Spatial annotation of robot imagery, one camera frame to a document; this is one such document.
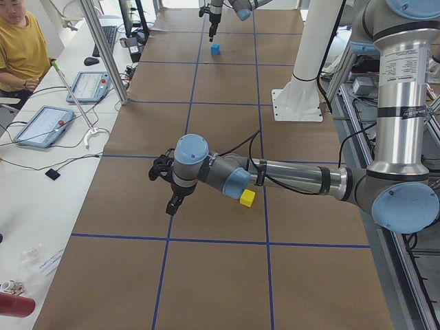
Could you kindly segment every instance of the label on robot arm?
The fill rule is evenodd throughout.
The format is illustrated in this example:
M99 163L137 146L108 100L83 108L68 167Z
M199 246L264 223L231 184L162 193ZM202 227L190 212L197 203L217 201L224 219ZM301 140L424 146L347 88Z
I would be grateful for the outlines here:
M380 58L379 86L399 83L426 83L428 48L410 49Z

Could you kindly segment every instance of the light blue joint cap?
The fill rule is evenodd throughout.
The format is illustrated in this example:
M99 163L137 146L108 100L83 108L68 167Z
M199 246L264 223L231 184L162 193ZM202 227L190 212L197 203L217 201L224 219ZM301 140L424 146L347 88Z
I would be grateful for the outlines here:
M350 41L351 52L355 55L380 55L379 50L372 43L358 43Z
M242 9L237 12L237 17L240 19L240 21L245 21L250 17L250 10L248 9Z
M174 158L183 165L202 162L209 153L208 143L200 135L187 134L177 142Z
M420 182L396 184L376 197L371 215L392 232L412 234L429 226L439 214L439 198Z
M223 194L234 199L240 198L250 182L250 173L244 168L238 167L226 179L223 185Z
M440 17L439 0L386 0L386 4L407 19L422 21Z

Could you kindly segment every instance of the metal pole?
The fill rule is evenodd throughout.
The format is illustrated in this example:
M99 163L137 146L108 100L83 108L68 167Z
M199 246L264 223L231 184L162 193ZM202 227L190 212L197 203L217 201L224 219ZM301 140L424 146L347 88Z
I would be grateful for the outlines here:
M119 75L118 67L113 59L113 54L111 53L110 47L101 29L101 24L99 23L99 18L96 16L94 5L92 0L80 0L82 11L84 12L84 17L89 26L91 36L93 37L96 45L98 46L104 65L109 72L111 82L115 87L116 93L118 93L121 105L125 105L128 102L127 91L122 84L121 77Z
M78 99L75 97L75 94L73 93L72 89L69 86L69 83L64 78L64 73L58 68L58 65L55 63L55 61L52 61L52 66L54 67L56 73L60 76L61 81L63 82L64 86L66 87L67 91L69 92L70 97L74 100L75 105L78 107L79 111L81 112L81 115L84 117L87 126L89 128L93 128L93 124L91 123L90 119L87 117L87 114L85 113L83 107L79 103Z
M431 109L435 113L440 111L440 96L438 96L433 103L431 103Z
M347 80L347 76L351 71L351 67L354 64L356 57L357 56L351 52L350 43L348 43L345 47L342 60L340 61L336 73L333 75L327 90L327 98L330 102L333 101L333 98L337 94L341 84Z
M153 0L153 7L154 7L154 12L157 13L159 12L160 8L162 8L164 5L162 5L162 1L160 0Z

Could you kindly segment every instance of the white pillar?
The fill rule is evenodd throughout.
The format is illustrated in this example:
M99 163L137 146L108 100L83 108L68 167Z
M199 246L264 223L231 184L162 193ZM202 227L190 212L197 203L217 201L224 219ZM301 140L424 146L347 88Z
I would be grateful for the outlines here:
M311 0L294 66L299 79L311 80L318 75L342 2ZM294 75L284 89L272 90L275 120L322 122L316 80L301 81Z

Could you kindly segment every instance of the blue cube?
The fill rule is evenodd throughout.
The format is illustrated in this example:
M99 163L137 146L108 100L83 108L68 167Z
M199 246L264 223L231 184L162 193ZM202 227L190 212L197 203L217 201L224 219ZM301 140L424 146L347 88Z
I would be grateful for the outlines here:
M213 43L211 45L211 54L212 55L220 54L220 45L218 43Z

